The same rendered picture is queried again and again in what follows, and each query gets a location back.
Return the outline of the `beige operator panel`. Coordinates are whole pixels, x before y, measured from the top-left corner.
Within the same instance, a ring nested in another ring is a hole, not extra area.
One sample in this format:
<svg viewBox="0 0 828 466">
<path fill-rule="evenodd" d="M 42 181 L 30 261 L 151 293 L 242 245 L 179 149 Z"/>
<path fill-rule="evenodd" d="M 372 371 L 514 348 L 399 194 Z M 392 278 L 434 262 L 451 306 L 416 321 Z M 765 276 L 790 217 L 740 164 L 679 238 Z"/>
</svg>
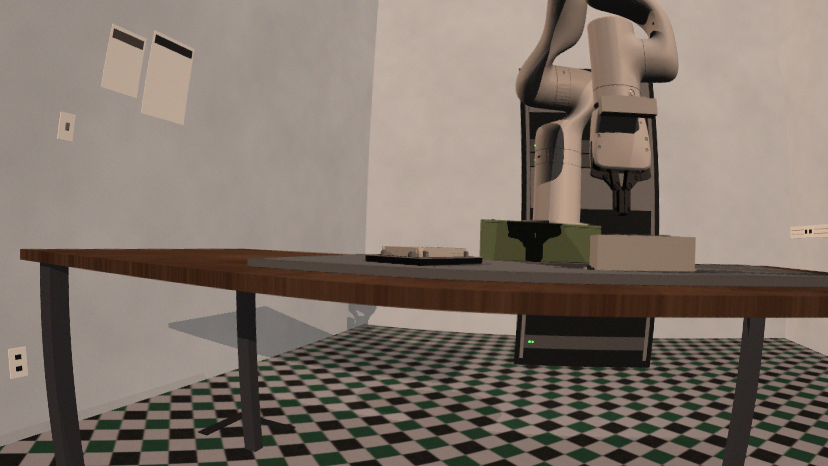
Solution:
<svg viewBox="0 0 828 466">
<path fill-rule="evenodd" d="M 695 247 L 696 237 L 590 235 L 589 266 L 583 269 L 695 272 Z"/>
</svg>

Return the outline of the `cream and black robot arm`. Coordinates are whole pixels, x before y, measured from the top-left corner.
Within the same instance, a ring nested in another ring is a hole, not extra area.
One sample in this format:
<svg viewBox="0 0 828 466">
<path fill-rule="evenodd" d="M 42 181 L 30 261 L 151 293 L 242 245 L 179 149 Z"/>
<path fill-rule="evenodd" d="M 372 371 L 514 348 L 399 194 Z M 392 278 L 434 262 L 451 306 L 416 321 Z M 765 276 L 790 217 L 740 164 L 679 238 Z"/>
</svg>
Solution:
<svg viewBox="0 0 828 466">
<path fill-rule="evenodd" d="M 581 38 L 587 4 L 619 15 L 587 26 L 591 72 L 552 65 Z M 636 38 L 628 19 L 650 39 Z M 536 132 L 533 220 L 524 221 L 589 225 L 580 223 L 581 144 L 592 112 L 653 119 L 657 101 L 640 97 L 640 83 L 670 82 L 678 68 L 671 23 L 655 0 L 548 0 L 542 36 L 518 73 L 516 94 L 525 105 L 568 116 Z"/>
</svg>

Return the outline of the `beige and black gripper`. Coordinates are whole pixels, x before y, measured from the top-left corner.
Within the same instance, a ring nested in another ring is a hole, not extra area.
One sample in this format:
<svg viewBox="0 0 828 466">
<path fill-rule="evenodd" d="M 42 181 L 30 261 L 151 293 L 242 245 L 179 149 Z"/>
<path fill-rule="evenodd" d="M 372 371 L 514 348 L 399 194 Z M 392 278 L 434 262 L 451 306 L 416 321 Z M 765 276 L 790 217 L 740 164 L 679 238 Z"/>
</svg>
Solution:
<svg viewBox="0 0 828 466">
<path fill-rule="evenodd" d="M 599 107 L 592 112 L 590 175 L 604 180 L 612 190 L 616 216 L 628 215 L 631 189 L 638 181 L 651 178 L 650 166 L 651 151 L 645 118 L 599 116 Z M 618 173 L 624 173 L 622 189 Z"/>
</svg>

